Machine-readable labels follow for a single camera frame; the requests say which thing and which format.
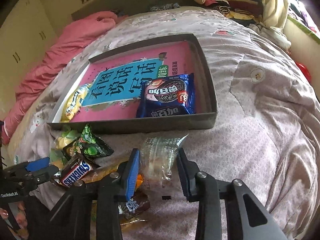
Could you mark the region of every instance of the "pile of clothes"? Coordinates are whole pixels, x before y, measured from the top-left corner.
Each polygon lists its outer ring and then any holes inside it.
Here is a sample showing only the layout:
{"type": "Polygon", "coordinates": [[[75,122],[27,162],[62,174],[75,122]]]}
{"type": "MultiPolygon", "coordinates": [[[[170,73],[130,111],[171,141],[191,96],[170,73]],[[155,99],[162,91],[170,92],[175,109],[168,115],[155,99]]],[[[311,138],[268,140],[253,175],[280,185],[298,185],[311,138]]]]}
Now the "pile of clothes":
{"type": "Polygon", "coordinates": [[[261,0],[194,0],[202,7],[219,11],[225,17],[248,26],[261,21],[263,4],[261,0]]]}
{"type": "Polygon", "coordinates": [[[312,30],[318,37],[320,37],[319,29],[317,28],[316,24],[308,14],[303,3],[299,1],[292,2],[289,6],[288,15],[291,18],[296,19],[298,22],[305,25],[307,28],[312,30]]]}

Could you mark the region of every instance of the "green snack wrapper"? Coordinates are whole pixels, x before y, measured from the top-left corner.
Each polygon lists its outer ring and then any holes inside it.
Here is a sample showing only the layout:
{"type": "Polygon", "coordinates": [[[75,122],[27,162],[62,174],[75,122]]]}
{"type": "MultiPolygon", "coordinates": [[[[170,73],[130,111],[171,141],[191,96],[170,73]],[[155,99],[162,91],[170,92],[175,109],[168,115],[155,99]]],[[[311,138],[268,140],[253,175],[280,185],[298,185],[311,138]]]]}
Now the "green snack wrapper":
{"type": "Polygon", "coordinates": [[[80,138],[76,141],[74,151],[88,158],[106,157],[112,155],[114,152],[108,144],[92,133],[89,124],[86,124],[80,138]]]}

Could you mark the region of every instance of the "pink blanket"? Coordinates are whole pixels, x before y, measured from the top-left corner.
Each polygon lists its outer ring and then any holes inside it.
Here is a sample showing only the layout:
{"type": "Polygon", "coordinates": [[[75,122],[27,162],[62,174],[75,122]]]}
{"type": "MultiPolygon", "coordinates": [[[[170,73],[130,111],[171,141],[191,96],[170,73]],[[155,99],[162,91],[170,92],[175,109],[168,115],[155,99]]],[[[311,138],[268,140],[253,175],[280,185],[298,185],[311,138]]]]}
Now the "pink blanket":
{"type": "Polygon", "coordinates": [[[64,28],[62,35],[46,51],[42,63],[34,67],[16,91],[16,103],[4,119],[2,141],[8,144],[33,102],[68,62],[100,35],[112,29],[119,18],[109,11],[94,13],[64,28]]]}

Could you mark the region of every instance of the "bed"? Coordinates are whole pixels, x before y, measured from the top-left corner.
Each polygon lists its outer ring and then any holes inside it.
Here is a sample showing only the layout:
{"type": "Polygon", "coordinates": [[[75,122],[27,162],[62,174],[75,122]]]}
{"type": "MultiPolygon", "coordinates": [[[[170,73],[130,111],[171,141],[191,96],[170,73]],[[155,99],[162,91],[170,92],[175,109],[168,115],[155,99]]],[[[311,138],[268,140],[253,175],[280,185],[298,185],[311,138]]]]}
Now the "bed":
{"type": "MultiPolygon", "coordinates": [[[[193,33],[206,56],[218,102],[211,130],[160,132],[184,135],[188,159],[216,179],[242,179],[294,239],[319,206],[320,105],[313,88],[279,47],[217,11],[197,7],[128,17],[87,46],[60,71],[33,103],[7,151],[16,162],[49,156],[57,131],[46,124],[65,84],[91,55],[157,36],[193,33]]],[[[115,153],[100,165],[117,163],[141,147],[145,134],[101,135],[115,153]]],[[[148,223],[124,232],[125,239],[194,239],[197,205],[185,201],[179,181],[173,199],[150,195],[148,223]]],[[[46,183],[33,192],[52,208],[63,194],[46,183]]],[[[227,239],[222,212],[223,239],[227,239]]]]}

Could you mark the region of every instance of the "yellow snack wrapper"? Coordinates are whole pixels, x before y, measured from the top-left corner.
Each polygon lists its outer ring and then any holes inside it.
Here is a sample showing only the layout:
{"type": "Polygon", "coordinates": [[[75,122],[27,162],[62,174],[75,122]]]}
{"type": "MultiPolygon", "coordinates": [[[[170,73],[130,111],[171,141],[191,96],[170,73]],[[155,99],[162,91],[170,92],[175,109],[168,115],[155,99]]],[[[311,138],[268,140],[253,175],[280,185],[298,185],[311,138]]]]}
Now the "yellow snack wrapper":
{"type": "Polygon", "coordinates": [[[78,113],[91,86],[92,84],[84,84],[80,86],[74,94],[68,98],[68,101],[63,108],[61,122],[70,122],[75,114],[78,113]]]}

